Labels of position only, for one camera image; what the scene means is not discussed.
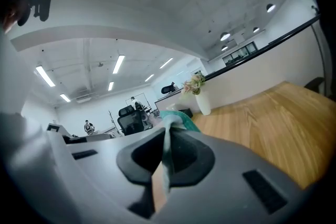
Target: black office chair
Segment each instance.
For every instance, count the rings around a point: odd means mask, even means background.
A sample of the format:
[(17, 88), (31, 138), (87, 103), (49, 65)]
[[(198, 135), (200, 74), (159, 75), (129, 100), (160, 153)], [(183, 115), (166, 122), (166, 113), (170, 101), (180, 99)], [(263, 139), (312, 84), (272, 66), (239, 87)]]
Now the black office chair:
[(174, 91), (175, 91), (175, 88), (172, 85), (165, 86), (161, 89), (162, 94), (171, 93), (171, 92), (174, 92)]
[(131, 105), (119, 110), (119, 116), (118, 123), (124, 135), (140, 133), (144, 130), (141, 112), (134, 110)]
[(307, 88), (307, 89), (309, 89), (313, 92), (320, 93), (319, 86), (323, 82), (324, 82), (324, 78), (317, 77), (317, 78), (314, 78), (312, 81), (309, 81), (306, 84), (305, 88)]

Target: ceiling beam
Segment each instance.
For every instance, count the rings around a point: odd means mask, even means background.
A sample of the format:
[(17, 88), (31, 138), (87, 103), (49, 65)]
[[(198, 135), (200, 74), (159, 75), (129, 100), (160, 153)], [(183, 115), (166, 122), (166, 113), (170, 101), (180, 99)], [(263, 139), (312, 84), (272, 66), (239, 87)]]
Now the ceiling beam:
[(91, 78), (91, 66), (90, 66), (90, 45), (91, 40), (89, 38), (79, 39), (77, 43), (77, 53), (80, 59), (83, 59), (80, 73), (83, 78), (85, 87), (89, 92), (93, 89)]

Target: gray plastic part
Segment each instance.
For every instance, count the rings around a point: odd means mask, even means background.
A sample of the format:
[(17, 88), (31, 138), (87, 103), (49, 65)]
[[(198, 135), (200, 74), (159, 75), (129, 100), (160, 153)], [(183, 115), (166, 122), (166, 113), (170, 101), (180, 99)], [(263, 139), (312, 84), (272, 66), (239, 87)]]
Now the gray plastic part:
[(68, 133), (68, 131), (63, 127), (63, 125), (49, 123), (47, 127), (47, 131), (59, 133), (63, 136), (71, 137), (71, 134)]
[(101, 141), (106, 139), (111, 139), (111, 136), (109, 134), (93, 134), (86, 136), (87, 142)]
[[(127, 208), (146, 202), (145, 187), (119, 170), (120, 149), (164, 129), (91, 143), (66, 145), (19, 114), (0, 114), (0, 154), (23, 196), (53, 223), (279, 223), (299, 206), (303, 191), (285, 173), (238, 144), (202, 133), (174, 130), (209, 146), (215, 164), (192, 187), (171, 188), (166, 204), (144, 219)], [(74, 160), (72, 153), (98, 153)], [(242, 173), (257, 169), (287, 205), (269, 215)]]

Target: white wall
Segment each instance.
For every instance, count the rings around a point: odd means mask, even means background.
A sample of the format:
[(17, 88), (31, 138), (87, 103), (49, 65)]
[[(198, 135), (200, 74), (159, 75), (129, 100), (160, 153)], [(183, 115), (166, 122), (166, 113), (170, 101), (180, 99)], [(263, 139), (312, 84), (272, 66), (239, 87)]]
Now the white wall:
[(56, 109), (59, 122), (70, 133), (78, 136), (86, 136), (84, 131), (85, 120), (91, 122), (96, 131), (104, 131), (113, 126), (109, 115), (109, 110), (112, 117), (120, 129), (117, 119), (119, 118), (119, 110), (126, 107), (126, 100), (132, 96), (144, 93), (150, 106), (156, 109), (154, 91), (151, 87), (144, 87), (109, 95), (97, 100), (91, 100), (86, 103), (78, 104), (76, 102), (68, 103)]
[(209, 64), (214, 71), (224, 68), (225, 63), (223, 61), (223, 57), (231, 54), (252, 41), (256, 44), (258, 49), (264, 48), (273, 40), (292, 31), (314, 17), (315, 14), (313, 10), (302, 0), (286, 0), (276, 12), (272, 20), (267, 24), (265, 31), (209, 61)]
[(270, 43), (314, 17), (314, 11), (302, 0), (286, 0), (267, 24), (265, 38)]
[[(311, 27), (306, 28), (279, 46), (223, 73), (205, 83), (212, 108), (234, 103), (265, 91), (283, 81), (304, 86), (316, 77), (323, 77), (319, 47)], [(198, 112), (194, 96), (176, 94), (156, 103), (159, 110), (170, 104), (181, 104)]]
[(48, 124), (53, 123), (53, 121), (56, 121), (58, 124), (58, 118), (54, 107), (43, 103), (42, 100), (38, 99), (33, 94), (28, 95), (22, 108), (21, 115), (40, 123), (43, 130), (46, 130)]

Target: white vase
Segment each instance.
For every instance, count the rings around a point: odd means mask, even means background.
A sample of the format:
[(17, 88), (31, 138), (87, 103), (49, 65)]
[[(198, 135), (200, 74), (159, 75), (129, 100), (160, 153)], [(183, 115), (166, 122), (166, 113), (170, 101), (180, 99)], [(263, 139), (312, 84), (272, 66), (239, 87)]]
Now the white vase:
[(207, 92), (201, 90), (199, 94), (195, 95), (198, 107), (203, 115), (207, 116), (211, 113), (211, 107)]

